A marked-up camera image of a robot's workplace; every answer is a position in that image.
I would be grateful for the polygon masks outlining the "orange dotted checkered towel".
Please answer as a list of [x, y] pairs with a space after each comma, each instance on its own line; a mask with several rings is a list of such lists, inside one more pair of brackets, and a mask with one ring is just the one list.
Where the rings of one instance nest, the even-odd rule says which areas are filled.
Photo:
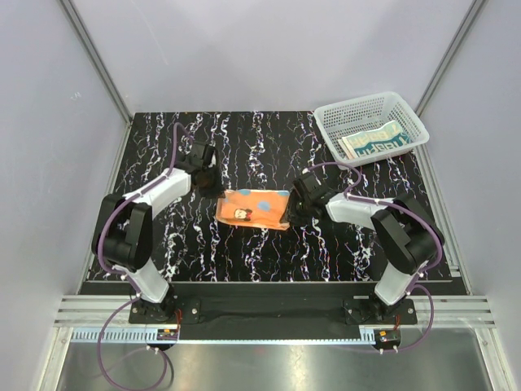
[[290, 192], [267, 190], [226, 190], [217, 202], [216, 219], [231, 226], [286, 231], [283, 219]]

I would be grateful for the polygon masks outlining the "rabbit print towel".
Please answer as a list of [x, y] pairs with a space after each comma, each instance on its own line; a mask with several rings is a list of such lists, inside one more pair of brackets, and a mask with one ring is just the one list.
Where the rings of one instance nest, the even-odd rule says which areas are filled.
[[338, 139], [350, 160], [389, 152], [409, 145], [410, 142], [410, 136], [397, 121], [389, 121], [378, 129], [360, 131]]

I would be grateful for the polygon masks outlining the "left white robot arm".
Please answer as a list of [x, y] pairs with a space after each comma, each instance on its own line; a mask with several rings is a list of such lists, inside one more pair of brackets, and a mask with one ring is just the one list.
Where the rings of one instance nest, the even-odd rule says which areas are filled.
[[179, 314], [173, 287], [151, 259], [153, 222], [174, 201], [197, 191], [203, 198], [224, 196], [217, 149], [195, 141], [190, 151], [173, 156], [170, 166], [136, 191], [106, 195], [99, 209], [91, 251], [109, 274], [135, 291], [144, 315], [165, 323]]

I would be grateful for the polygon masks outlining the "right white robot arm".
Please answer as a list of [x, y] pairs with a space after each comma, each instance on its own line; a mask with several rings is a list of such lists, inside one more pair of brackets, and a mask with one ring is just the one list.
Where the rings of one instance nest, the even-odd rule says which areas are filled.
[[387, 258], [387, 265], [367, 299], [344, 306], [348, 321], [387, 323], [396, 317], [421, 275], [444, 256], [444, 236], [433, 219], [410, 195], [376, 199], [337, 192], [314, 174], [300, 175], [292, 184], [281, 220], [303, 226], [326, 219], [371, 229]]

